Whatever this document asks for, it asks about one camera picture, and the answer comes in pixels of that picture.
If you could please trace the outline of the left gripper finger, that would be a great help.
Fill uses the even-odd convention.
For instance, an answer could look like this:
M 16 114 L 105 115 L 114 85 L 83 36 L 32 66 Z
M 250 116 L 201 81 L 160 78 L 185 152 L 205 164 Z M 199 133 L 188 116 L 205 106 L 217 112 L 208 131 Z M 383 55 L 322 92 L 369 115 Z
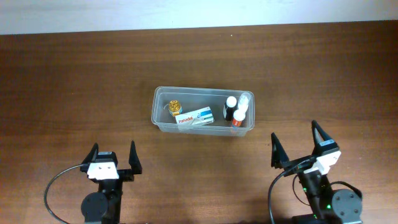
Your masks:
M 95 157 L 98 154 L 98 149 L 99 149 L 99 145 L 97 143 L 94 143 L 93 147 L 91 148 L 91 151 L 88 153 L 88 155 L 82 161 L 82 164 L 89 164 L 93 160 L 95 160 Z
M 142 174 L 142 165 L 138 158 L 136 145 L 134 141 L 131 141 L 128 163 L 131 166 L 131 170 L 134 175 Z

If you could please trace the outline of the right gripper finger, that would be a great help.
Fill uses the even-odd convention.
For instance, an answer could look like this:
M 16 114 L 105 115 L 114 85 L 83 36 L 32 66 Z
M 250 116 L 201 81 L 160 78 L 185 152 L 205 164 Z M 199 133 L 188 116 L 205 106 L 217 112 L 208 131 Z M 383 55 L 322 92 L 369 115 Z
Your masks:
M 314 141 L 314 149 L 312 155 L 320 155 L 324 151 L 324 147 L 330 142 L 330 136 L 315 121 L 312 121 L 312 136 Z
M 271 166 L 276 169 L 285 169 L 290 160 L 275 133 L 271 134 L 271 143 Z

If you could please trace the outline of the orange tube white cap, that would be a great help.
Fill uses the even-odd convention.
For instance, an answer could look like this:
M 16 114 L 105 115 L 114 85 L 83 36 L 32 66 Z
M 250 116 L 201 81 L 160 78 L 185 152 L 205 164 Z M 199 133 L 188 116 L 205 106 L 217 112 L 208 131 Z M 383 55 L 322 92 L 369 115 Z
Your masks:
M 238 133 L 239 127 L 241 126 L 245 118 L 246 118 L 246 112 L 243 109 L 236 110 L 233 113 L 233 119 L 231 122 L 231 132 L 233 134 Z

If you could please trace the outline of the small gold lid jar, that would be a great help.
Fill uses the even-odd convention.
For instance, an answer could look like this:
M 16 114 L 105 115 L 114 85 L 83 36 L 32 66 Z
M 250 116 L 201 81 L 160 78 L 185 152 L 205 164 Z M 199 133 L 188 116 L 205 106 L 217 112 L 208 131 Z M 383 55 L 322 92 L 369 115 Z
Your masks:
M 169 102 L 169 113 L 175 117 L 182 114 L 182 106 L 178 100 L 172 100 Z

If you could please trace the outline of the clear white dropper bottle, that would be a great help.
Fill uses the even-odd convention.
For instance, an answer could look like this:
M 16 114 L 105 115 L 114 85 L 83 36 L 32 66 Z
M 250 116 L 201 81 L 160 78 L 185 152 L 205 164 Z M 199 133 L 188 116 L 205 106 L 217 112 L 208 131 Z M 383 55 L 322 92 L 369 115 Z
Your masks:
M 249 103 L 251 100 L 251 94 L 249 92 L 244 92 L 242 95 L 239 97 L 238 100 L 238 110 L 241 110 L 243 113 L 246 113 L 249 107 Z

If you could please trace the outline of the dark bottle white cap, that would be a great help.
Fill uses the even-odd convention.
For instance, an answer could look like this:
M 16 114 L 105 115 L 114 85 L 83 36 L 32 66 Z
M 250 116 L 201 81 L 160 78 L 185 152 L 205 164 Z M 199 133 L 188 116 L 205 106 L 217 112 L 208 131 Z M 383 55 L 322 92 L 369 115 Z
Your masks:
M 225 121 L 231 121 L 233 118 L 233 113 L 237 107 L 237 99 L 234 96 L 229 96 L 223 107 L 223 117 Z

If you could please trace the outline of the white medicine box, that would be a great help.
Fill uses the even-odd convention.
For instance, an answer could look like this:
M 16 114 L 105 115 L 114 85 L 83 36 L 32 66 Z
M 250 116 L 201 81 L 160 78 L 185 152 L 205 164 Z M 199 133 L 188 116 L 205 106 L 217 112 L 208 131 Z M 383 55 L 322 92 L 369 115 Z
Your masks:
M 203 126 L 214 122 L 214 116 L 209 106 L 176 115 L 176 124 L 179 129 L 190 129 L 194 126 Z

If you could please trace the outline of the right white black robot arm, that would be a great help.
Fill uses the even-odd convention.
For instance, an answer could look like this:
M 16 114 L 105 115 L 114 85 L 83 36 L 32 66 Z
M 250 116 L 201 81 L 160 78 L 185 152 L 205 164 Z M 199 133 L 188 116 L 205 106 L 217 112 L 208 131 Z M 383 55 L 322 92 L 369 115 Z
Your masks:
M 341 156 L 337 142 L 312 121 L 314 148 L 309 156 L 290 160 L 275 133 L 271 134 L 271 166 L 283 171 L 272 181 L 267 205 L 271 223 L 272 190 L 281 177 L 293 175 L 302 185 L 312 213 L 292 217 L 293 223 L 362 223 L 363 193 L 344 181 L 330 182 L 327 174 Z

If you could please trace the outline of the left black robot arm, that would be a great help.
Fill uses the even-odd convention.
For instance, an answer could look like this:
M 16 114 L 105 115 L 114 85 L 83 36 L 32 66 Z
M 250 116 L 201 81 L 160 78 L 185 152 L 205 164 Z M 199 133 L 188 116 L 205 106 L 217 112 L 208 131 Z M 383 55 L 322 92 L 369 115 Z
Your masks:
M 93 145 L 80 169 L 88 179 L 98 184 L 98 190 L 88 194 L 81 203 L 85 223 L 120 222 L 123 183 L 132 182 L 135 175 L 142 174 L 134 141 L 131 142 L 128 163 L 130 168 L 118 169 L 115 152 L 101 152 L 97 143 Z

